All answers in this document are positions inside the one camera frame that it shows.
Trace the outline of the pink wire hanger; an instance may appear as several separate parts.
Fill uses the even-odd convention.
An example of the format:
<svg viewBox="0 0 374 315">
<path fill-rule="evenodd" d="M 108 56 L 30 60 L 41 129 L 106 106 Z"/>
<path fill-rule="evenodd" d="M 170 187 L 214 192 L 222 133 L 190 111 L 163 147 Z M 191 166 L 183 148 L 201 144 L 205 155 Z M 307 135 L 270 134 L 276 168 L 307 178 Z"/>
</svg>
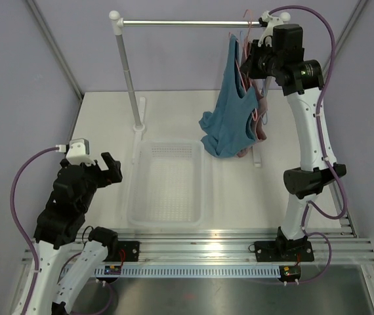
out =
<svg viewBox="0 0 374 315">
<path fill-rule="evenodd" d="M 220 94 L 225 98 L 224 110 L 228 123 L 244 123 L 246 128 L 254 127 L 261 115 L 259 100 L 262 95 L 254 79 L 246 70 L 241 70 L 251 56 L 250 30 L 242 45 L 235 35 L 229 36 L 228 57 Z"/>
</svg>

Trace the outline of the blue tank top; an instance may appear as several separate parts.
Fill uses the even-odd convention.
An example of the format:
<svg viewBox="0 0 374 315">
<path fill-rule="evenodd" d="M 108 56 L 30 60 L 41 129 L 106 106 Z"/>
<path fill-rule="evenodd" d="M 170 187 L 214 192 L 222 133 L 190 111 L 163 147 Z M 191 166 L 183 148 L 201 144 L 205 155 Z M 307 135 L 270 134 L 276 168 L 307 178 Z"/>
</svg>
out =
<svg viewBox="0 0 374 315">
<path fill-rule="evenodd" d="M 212 112 L 203 112 L 199 120 L 199 126 L 205 132 L 201 141 L 215 158 L 233 158 L 257 141 L 252 130 L 253 112 L 258 108 L 257 96 L 254 88 L 244 88 L 238 57 L 239 42 L 232 34 L 215 108 Z"/>
</svg>

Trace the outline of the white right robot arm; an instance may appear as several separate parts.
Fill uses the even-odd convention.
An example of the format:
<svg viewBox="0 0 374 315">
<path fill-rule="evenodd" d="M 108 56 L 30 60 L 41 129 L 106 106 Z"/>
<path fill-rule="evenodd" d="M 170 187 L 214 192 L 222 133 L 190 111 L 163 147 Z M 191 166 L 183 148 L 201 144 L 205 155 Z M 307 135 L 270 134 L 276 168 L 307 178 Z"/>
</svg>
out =
<svg viewBox="0 0 374 315">
<path fill-rule="evenodd" d="M 299 167 L 283 174 L 289 199 L 276 239 L 254 243 L 259 263 L 314 261 L 305 227 L 310 206 L 325 186 L 346 174 L 329 145 L 322 116 L 322 68 L 318 61 L 304 59 L 302 43 L 303 29 L 297 24 L 267 26 L 241 66 L 250 78 L 273 77 L 281 87 L 295 119 L 301 154 Z"/>
</svg>

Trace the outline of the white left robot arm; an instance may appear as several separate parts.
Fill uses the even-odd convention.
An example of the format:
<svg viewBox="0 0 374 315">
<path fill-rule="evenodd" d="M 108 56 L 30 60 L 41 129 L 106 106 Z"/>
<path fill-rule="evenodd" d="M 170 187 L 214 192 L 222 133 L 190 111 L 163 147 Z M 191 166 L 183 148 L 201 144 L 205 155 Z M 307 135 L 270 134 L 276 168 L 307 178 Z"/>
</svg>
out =
<svg viewBox="0 0 374 315">
<path fill-rule="evenodd" d="M 119 253 L 117 233 L 97 227 L 70 271 L 61 276 L 95 192 L 123 179 L 120 162 L 107 152 L 101 156 L 106 170 L 96 163 L 72 165 L 66 159 L 60 163 L 46 207 L 37 218 L 34 237 L 41 271 L 30 301 L 30 314 L 69 314 L 96 266 L 114 260 Z"/>
</svg>

